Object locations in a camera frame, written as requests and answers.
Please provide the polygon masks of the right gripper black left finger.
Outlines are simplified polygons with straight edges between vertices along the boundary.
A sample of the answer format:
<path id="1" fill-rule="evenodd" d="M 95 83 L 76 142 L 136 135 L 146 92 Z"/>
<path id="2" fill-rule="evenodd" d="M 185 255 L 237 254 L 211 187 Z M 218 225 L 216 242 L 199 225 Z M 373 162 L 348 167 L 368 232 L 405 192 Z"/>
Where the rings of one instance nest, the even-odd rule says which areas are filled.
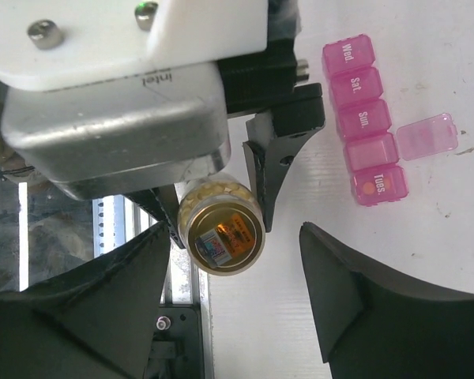
<path id="1" fill-rule="evenodd" d="M 96 351 L 91 330 L 108 254 L 24 291 L 0 292 L 0 378 L 130 378 Z"/>

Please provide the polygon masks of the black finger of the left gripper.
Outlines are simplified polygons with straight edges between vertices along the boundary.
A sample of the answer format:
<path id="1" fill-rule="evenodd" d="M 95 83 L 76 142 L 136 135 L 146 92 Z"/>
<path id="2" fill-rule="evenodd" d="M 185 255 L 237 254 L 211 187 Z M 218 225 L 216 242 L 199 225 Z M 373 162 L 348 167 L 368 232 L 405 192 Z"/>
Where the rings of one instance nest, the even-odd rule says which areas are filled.
<path id="1" fill-rule="evenodd" d="M 178 248 L 185 248 L 179 235 L 179 200 L 174 185 L 126 193 L 125 197 L 148 213 L 154 220 L 167 224 L 173 242 Z"/>

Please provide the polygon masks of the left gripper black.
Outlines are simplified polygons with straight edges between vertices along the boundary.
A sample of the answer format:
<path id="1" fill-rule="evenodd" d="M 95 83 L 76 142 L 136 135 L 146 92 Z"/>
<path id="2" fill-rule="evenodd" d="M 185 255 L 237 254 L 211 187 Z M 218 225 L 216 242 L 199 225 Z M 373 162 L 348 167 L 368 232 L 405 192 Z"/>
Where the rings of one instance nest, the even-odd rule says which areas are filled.
<path id="1" fill-rule="evenodd" d="M 251 192 L 266 232 L 273 228 L 277 197 L 295 157 L 325 126 L 321 85 L 296 87 L 309 77 L 297 73 L 294 53 L 300 30 L 298 2 L 268 5 L 267 48 L 217 62 L 229 119 L 267 110 L 278 114 L 278 135 L 270 126 L 248 126 L 243 142 Z"/>

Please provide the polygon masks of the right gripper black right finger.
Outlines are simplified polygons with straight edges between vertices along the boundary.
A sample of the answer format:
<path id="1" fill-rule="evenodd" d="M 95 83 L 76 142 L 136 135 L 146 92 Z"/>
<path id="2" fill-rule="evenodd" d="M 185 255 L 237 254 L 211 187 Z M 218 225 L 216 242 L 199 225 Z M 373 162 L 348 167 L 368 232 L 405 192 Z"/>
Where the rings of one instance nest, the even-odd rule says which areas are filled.
<path id="1" fill-rule="evenodd" d="M 399 272 L 310 222 L 299 245 L 333 377 L 474 378 L 474 294 Z"/>

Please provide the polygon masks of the clear bottle yellow capsules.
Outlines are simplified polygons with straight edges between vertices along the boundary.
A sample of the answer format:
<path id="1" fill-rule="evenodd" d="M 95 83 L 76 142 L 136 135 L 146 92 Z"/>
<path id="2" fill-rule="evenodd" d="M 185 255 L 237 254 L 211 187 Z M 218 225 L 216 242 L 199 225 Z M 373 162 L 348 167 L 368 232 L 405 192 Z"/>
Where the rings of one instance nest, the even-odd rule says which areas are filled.
<path id="1" fill-rule="evenodd" d="M 178 231 L 193 262 L 215 276 L 244 272 L 265 245 L 265 225 L 255 196 L 225 173 L 186 184 Z"/>

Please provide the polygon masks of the pink weekly pill organizer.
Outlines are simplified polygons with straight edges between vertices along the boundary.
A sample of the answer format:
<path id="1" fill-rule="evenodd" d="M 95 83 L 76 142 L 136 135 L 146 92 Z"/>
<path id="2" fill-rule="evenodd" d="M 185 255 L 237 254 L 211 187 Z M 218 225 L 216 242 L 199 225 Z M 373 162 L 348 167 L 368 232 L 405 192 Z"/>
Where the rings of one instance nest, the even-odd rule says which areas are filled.
<path id="1" fill-rule="evenodd" d="M 457 129 L 443 113 L 392 131 L 389 105 L 375 65 L 371 38 L 360 34 L 326 44 L 322 64 L 329 84 L 337 132 L 358 205 L 374 206 L 408 196 L 400 161 L 457 148 Z"/>

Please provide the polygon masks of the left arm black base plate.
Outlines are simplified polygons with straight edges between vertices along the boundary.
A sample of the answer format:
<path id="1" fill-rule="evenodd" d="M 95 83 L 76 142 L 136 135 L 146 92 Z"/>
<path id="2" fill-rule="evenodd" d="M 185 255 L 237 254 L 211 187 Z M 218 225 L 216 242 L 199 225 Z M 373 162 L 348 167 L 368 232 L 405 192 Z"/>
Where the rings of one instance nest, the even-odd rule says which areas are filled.
<path id="1" fill-rule="evenodd" d="M 205 377 L 200 307 L 162 305 L 156 319 L 145 378 Z"/>

